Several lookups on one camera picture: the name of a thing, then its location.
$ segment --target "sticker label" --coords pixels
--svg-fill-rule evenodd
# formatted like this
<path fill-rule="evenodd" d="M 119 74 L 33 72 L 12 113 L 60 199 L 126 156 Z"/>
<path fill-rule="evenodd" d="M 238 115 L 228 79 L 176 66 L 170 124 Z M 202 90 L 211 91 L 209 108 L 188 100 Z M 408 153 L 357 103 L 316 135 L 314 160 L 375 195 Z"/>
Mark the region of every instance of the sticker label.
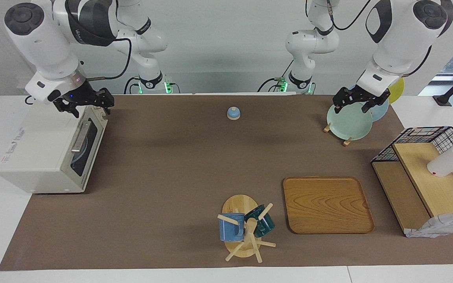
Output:
<path fill-rule="evenodd" d="M 13 154 L 13 152 L 15 152 L 16 148 L 18 147 L 18 142 L 22 139 L 22 137 L 24 136 L 25 133 L 26 133 L 26 131 L 23 127 L 18 129 L 18 132 L 17 132 L 15 138 L 11 141 L 10 147 L 5 152 L 5 155 L 3 156 L 3 158 L 1 158 L 1 163 L 9 162 L 11 155 Z"/>

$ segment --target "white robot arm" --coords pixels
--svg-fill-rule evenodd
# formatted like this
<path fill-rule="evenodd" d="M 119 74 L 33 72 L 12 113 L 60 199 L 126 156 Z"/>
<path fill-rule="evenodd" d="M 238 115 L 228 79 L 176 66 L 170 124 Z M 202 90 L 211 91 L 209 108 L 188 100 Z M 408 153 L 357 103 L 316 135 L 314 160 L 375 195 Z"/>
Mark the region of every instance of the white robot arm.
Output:
<path fill-rule="evenodd" d="M 331 0 L 336 7 L 340 0 Z M 311 84 L 316 62 L 311 59 L 313 54 L 334 52 L 339 43 L 337 32 L 329 16 L 326 0 L 313 0 L 308 10 L 309 21 L 315 26 L 313 30 L 298 30 L 286 38 L 286 49 L 293 55 L 292 69 L 284 79 L 288 82 L 288 91 L 305 93 Z"/>
<path fill-rule="evenodd" d="M 49 0 L 32 0 L 11 7 L 5 24 L 20 52 L 36 66 L 27 92 L 38 101 L 53 102 L 61 112 L 77 116 L 77 105 L 101 106 L 107 112 L 114 106 L 114 98 L 106 88 L 92 90 L 70 43 L 115 43 L 117 50 L 138 63 L 142 88 L 167 91 L 165 75 L 151 55 L 165 50 L 167 41 L 151 26 L 140 0 L 55 0 L 53 4 Z M 130 53 L 123 41 L 130 42 Z"/>
<path fill-rule="evenodd" d="M 377 50 L 356 86 L 341 88 L 333 97 L 335 112 L 365 102 L 363 112 L 389 97 L 387 88 L 408 73 L 412 64 L 445 32 L 453 21 L 451 0 L 380 0 L 370 11 L 366 29 Z"/>

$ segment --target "white table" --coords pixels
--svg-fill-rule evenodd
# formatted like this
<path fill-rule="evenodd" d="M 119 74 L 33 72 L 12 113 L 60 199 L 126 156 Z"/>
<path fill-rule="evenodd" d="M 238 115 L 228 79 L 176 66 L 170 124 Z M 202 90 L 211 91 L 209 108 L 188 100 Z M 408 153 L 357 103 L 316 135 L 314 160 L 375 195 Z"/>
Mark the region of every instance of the white table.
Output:
<path fill-rule="evenodd" d="M 453 110 L 437 107 L 431 97 L 401 97 L 393 105 L 404 127 L 453 126 Z M 29 107 L 23 96 L 0 96 L 0 158 Z M 0 178 L 0 261 L 31 195 Z M 209 269 L 40 270 L 0 272 L 0 282 L 453 282 L 453 265 L 241 267 Z"/>

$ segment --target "brown tablecloth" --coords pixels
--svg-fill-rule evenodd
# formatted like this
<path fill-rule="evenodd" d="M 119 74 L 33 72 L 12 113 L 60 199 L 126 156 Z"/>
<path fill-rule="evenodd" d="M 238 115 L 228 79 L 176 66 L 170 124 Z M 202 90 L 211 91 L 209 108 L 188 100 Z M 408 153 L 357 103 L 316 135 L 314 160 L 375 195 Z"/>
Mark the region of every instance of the brown tablecloth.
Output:
<path fill-rule="evenodd" d="M 403 129 L 392 109 L 362 140 L 325 134 L 330 96 L 119 96 L 86 193 L 33 195 L 0 270 L 453 263 L 453 235 L 408 239 L 370 165 Z M 230 106 L 241 119 L 230 121 Z M 376 229 L 295 235 L 282 181 L 354 176 Z M 245 194 L 272 202 L 264 262 L 236 258 L 216 215 Z"/>

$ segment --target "blue mug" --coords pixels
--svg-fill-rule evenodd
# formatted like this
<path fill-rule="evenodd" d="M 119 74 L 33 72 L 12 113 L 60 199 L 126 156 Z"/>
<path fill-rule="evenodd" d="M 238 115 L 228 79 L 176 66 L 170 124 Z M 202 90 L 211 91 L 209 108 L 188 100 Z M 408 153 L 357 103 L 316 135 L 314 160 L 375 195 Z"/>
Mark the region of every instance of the blue mug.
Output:
<path fill-rule="evenodd" d="M 219 220 L 219 238 L 223 242 L 240 242 L 244 240 L 244 213 L 222 213 L 239 223 L 235 225 L 225 220 Z"/>

